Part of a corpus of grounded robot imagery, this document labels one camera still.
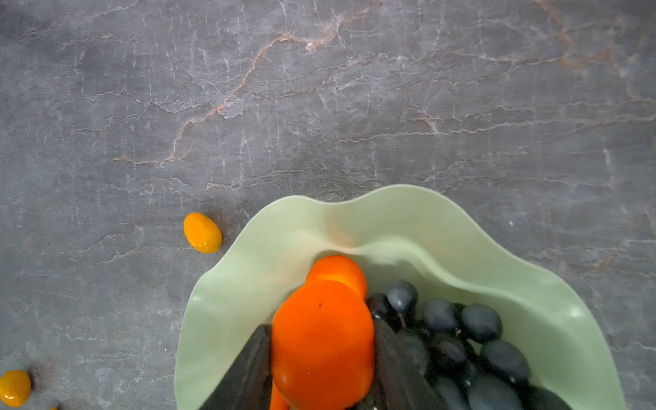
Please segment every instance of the marble countertop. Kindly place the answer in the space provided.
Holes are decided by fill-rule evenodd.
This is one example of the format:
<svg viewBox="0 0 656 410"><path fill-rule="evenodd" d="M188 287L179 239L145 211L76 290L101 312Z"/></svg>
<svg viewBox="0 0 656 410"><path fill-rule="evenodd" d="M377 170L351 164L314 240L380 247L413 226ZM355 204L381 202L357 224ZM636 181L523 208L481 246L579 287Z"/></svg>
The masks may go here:
<svg viewBox="0 0 656 410"><path fill-rule="evenodd" d="M562 276L656 409L653 0L0 0L0 370L174 409L187 298L274 199L444 193Z"/></svg>

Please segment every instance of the gray stone surface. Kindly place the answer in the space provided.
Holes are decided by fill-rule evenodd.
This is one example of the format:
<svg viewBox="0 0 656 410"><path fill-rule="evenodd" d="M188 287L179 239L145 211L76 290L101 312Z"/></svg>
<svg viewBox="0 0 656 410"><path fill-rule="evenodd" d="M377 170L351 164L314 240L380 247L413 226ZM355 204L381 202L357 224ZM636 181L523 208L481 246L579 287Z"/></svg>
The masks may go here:
<svg viewBox="0 0 656 410"><path fill-rule="evenodd" d="M0 370L173 409L187 298L290 194L445 193L597 317L656 405L653 0L0 0Z"/></svg>

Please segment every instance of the green bowl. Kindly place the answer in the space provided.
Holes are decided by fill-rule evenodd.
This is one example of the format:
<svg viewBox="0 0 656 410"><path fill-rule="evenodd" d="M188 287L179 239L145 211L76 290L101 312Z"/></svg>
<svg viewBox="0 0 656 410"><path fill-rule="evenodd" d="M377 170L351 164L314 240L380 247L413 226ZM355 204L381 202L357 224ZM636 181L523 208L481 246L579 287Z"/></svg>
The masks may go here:
<svg viewBox="0 0 656 410"><path fill-rule="evenodd" d="M174 375L178 408L197 410L255 327L335 253L362 267L370 293L399 277L414 283L419 311L434 297L492 306L535 384L573 410L626 409L604 336L574 290L503 249L450 199L408 185L340 203L285 197L257 213L192 291Z"/></svg>

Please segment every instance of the light green wavy bowl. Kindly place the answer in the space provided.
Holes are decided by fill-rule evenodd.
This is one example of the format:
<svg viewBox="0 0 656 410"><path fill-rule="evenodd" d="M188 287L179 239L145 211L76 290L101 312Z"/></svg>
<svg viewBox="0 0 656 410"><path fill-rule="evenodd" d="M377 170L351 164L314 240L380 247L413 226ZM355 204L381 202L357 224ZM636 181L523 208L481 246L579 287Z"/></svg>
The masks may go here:
<svg viewBox="0 0 656 410"><path fill-rule="evenodd" d="M341 203L285 197L253 217L190 296L174 375L180 410L201 406L255 327L334 253L362 267L370 293L399 277L414 283L419 311L434 297L492 306L535 384L573 410L626 409L604 336L572 288L503 249L450 199L396 185Z"/></svg>

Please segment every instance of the small yellow fruit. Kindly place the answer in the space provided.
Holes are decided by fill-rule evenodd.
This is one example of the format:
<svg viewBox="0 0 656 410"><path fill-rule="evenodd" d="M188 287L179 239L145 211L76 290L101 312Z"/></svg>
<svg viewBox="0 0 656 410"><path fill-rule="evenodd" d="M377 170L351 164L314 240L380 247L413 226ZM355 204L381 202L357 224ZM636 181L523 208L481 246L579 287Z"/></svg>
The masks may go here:
<svg viewBox="0 0 656 410"><path fill-rule="evenodd" d="M30 396L30 376L21 370L11 370L0 377L0 399L9 407L20 407Z"/></svg>
<svg viewBox="0 0 656 410"><path fill-rule="evenodd" d="M184 235L196 251L217 252L223 241L218 226L207 216L192 212L184 219Z"/></svg>

